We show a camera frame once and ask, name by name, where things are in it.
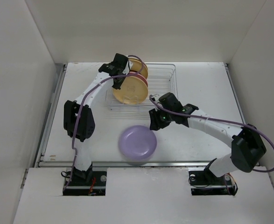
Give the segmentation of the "yellow plate back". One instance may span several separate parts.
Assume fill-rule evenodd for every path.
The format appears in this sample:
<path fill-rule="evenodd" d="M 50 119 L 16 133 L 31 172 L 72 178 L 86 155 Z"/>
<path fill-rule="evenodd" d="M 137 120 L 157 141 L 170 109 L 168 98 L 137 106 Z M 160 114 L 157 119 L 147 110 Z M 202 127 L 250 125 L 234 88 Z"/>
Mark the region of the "yellow plate back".
<path fill-rule="evenodd" d="M 142 64 L 140 60 L 129 58 L 129 61 L 132 63 L 130 70 L 134 72 L 140 72 L 140 74 L 147 79 L 148 78 L 148 67 L 145 64 Z"/>

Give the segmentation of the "yellow plate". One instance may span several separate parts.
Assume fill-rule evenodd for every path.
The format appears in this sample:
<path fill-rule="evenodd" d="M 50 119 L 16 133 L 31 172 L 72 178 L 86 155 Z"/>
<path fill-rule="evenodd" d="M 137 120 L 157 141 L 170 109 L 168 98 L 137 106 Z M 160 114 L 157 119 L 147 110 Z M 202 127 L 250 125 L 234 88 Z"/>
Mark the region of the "yellow plate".
<path fill-rule="evenodd" d="M 141 104 L 148 97 L 148 86 L 137 77 L 126 77 L 119 90 L 113 89 L 114 97 L 123 104 Z"/>
<path fill-rule="evenodd" d="M 134 72 L 140 72 L 140 74 L 147 79 L 148 78 L 148 67 L 145 64 L 142 64 L 140 60 L 129 58 L 129 61 L 132 63 L 130 70 Z"/>

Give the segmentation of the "pink plate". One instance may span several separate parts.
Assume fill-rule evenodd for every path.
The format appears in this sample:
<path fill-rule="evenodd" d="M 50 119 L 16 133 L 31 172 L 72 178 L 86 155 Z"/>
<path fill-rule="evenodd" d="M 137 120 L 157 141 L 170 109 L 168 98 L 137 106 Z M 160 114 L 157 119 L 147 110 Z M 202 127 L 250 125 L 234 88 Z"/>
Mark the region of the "pink plate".
<path fill-rule="evenodd" d="M 129 72 L 129 75 L 133 75 L 134 77 L 139 78 L 140 80 L 142 80 L 145 83 L 146 86 L 148 86 L 147 80 L 141 74 L 136 74 L 135 72 Z"/>

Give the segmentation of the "yellow plate front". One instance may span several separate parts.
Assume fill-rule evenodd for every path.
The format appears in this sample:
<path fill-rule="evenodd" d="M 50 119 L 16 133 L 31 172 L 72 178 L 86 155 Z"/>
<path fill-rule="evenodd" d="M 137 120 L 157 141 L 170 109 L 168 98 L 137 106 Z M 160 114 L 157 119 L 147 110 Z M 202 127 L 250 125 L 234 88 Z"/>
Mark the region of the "yellow plate front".
<path fill-rule="evenodd" d="M 126 77 L 119 90 L 113 89 L 114 97 L 123 104 L 141 104 L 148 97 L 148 86 L 137 77 Z"/>

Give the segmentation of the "purple plate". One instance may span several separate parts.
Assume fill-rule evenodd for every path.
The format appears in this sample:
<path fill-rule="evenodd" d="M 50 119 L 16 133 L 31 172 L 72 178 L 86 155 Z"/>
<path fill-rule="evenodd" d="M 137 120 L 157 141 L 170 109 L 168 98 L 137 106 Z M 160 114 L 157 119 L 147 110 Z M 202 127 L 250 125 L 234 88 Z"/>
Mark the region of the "purple plate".
<path fill-rule="evenodd" d="M 120 152 L 129 160 L 146 160 L 156 150 L 157 137 L 146 126 L 130 126 L 119 136 L 118 147 Z"/>

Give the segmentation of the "white wire dish rack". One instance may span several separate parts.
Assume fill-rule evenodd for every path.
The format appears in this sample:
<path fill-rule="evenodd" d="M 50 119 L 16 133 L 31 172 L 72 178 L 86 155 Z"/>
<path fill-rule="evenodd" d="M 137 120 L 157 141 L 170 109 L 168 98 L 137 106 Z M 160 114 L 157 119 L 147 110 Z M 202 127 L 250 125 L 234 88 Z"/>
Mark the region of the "white wire dish rack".
<path fill-rule="evenodd" d="M 148 67 L 149 94 L 161 96 L 171 92 L 178 97 L 176 66 L 173 63 L 146 63 L 146 65 Z M 148 98 L 143 103 L 137 105 L 122 104 L 113 96 L 111 90 L 106 92 L 105 104 L 113 112 L 146 114 L 154 106 Z"/>

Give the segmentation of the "cream plate rearmost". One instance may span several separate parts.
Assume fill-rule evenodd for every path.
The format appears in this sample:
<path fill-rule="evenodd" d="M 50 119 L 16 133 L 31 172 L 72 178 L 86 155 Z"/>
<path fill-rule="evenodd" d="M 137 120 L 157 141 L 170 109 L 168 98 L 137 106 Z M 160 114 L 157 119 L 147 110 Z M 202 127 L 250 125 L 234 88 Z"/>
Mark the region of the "cream plate rearmost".
<path fill-rule="evenodd" d="M 145 77 L 145 79 L 148 78 L 148 67 L 146 66 L 146 64 L 144 62 L 137 59 L 136 63 L 135 63 L 135 67 L 136 67 L 136 70 L 139 71 L 139 73 L 143 77 Z"/>

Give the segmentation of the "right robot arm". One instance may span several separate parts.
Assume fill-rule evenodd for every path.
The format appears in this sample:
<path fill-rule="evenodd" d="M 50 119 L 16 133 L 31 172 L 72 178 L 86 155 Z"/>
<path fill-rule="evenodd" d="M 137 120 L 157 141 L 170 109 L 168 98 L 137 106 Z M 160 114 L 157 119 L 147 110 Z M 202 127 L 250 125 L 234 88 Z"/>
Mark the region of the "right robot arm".
<path fill-rule="evenodd" d="M 155 105 L 149 111 L 150 130 L 158 131 L 174 122 L 212 136 L 231 149 L 229 154 L 213 159 L 205 167 L 204 180 L 207 183 L 214 184 L 236 170 L 250 173 L 267 151 L 252 125 L 215 119 L 195 105 L 182 105 L 171 92 L 159 99 L 150 95 L 149 99 Z"/>

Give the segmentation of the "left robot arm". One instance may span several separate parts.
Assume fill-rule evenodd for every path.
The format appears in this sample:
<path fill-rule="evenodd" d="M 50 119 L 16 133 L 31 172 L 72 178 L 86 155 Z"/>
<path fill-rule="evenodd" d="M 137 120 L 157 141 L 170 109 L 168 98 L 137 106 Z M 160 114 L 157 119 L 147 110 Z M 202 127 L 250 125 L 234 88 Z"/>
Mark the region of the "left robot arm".
<path fill-rule="evenodd" d="M 102 93 L 108 89 L 119 90 L 130 71 L 131 63 L 127 56 L 115 54 L 110 63 L 104 63 L 86 90 L 75 100 L 66 101 L 63 108 L 63 128 L 67 135 L 72 138 L 71 147 L 75 151 L 74 160 L 71 168 L 71 176 L 81 185 L 91 182 L 92 174 L 88 169 L 90 161 L 85 161 L 85 155 L 81 147 L 75 146 L 75 140 L 84 142 L 90 138 L 95 130 L 95 121 L 91 106 Z"/>

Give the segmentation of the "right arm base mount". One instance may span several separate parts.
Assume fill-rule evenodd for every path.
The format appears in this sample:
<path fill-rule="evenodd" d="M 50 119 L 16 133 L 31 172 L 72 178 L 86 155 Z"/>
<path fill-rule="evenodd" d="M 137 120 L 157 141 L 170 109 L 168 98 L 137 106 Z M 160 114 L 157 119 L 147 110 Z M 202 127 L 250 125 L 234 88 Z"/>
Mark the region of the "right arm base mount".
<path fill-rule="evenodd" d="M 203 170 L 191 170 L 188 181 L 192 196 L 235 196 L 239 189 L 230 173 L 216 177 Z"/>

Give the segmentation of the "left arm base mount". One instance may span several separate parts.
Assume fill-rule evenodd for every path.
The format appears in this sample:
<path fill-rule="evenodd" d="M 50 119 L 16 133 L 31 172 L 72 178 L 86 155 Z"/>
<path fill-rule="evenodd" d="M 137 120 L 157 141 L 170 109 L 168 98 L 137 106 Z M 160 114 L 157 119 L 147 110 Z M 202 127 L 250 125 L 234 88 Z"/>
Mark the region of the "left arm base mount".
<path fill-rule="evenodd" d="M 65 177 L 63 196 L 105 196 L 107 171 L 93 171 L 88 180 L 73 176 L 66 188 L 70 171 L 63 171 L 62 177 Z"/>

